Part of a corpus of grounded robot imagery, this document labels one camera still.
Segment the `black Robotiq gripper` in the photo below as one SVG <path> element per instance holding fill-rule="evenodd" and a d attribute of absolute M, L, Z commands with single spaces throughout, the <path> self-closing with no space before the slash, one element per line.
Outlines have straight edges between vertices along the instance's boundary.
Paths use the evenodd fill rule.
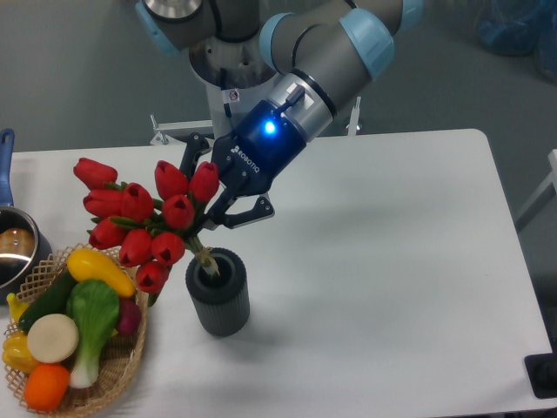
<path fill-rule="evenodd" d="M 204 229 L 219 226 L 236 229 L 272 218 L 274 206 L 267 193 L 272 181 L 306 147 L 306 141 L 295 125 L 280 116 L 272 103 L 260 101 L 235 129 L 223 137 L 206 137 L 193 132 L 184 137 L 185 151 L 179 170 L 191 179 L 198 160 L 210 152 L 211 162 L 218 167 L 218 177 L 233 199 L 223 193 L 205 215 Z M 252 208 L 228 213 L 238 197 L 255 198 Z"/>

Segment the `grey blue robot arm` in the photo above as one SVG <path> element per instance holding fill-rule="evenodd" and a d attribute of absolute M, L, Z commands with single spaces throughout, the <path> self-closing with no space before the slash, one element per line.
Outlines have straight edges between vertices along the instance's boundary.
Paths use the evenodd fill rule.
<path fill-rule="evenodd" d="M 415 25 L 420 1 L 331 1 L 259 18 L 256 1 L 140 1 L 136 12 L 167 54 L 188 51 L 205 85 L 213 139 L 156 125 L 186 143 L 191 176 L 211 154 L 224 191 L 197 229 L 235 228 L 274 214 L 272 181 L 393 59 L 394 36 Z"/>

